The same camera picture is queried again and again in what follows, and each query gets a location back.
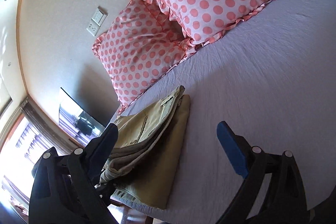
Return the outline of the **left pink polka-dot pillow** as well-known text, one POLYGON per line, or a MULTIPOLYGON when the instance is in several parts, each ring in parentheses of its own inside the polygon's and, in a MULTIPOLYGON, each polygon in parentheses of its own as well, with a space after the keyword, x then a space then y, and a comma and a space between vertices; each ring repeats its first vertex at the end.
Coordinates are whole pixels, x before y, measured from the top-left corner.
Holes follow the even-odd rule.
POLYGON ((155 4, 131 0, 92 46, 107 71, 122 113, 195 52, 155 4))

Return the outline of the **khaki pants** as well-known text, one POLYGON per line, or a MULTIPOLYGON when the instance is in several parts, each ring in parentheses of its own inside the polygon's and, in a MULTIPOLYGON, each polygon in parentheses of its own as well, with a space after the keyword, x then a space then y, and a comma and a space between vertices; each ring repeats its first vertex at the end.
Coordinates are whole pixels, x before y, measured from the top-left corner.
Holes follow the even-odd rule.
POLYGON ((190 113, 190 96, 179 86, 137 114, 118 116, 118 139, 100 176, 113 195, 165 209, 179 163, 190 113))

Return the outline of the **black framed mirror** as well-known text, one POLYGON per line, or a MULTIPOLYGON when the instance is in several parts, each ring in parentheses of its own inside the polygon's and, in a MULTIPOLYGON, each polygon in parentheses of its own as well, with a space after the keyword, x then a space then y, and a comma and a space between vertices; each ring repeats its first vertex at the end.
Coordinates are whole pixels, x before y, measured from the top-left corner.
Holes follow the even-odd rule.
POLYGON ((63 88, 60 88, 59 126, 82 146, 99 137, 105 127, 85 112, 63 88))

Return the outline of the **white wall power socket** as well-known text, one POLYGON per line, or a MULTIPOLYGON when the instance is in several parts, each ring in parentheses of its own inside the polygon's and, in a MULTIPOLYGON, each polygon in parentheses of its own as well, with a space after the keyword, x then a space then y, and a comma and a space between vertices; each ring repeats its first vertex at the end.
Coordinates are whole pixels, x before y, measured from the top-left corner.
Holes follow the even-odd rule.
POLYGON ((100 26, 93 20, 91 19, 89 21, 89 24, 87 26, 87 31, 92 35, 96 36, 98 33, 98 30, 100 29, 100 26))

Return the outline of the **white wall light switch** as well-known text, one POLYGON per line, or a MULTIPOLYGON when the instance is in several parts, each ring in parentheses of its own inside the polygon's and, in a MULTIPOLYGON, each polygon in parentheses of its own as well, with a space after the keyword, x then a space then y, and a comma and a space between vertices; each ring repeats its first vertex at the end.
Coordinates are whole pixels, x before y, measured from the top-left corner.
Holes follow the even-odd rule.
POLYGON ((95 10, 92 20, 97 23, 99 26, 102 25, 106 17, 108 16, 108 13, 102 9, 100 6, 95 10))

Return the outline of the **lavender bed sheet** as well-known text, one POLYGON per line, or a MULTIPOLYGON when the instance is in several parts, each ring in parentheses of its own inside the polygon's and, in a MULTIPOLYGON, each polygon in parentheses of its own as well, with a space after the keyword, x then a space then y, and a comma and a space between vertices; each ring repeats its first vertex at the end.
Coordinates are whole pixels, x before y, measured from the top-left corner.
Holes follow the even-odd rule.
POLYGON ((274 0, 178 65, 128 109, 138 113, 176 87, 190 115, 165 210, 127 206, 168 223, 215 223, 242 178, 217 125, 267 153, 293 153, 308 207, 335 187, 335 0, 274 0))

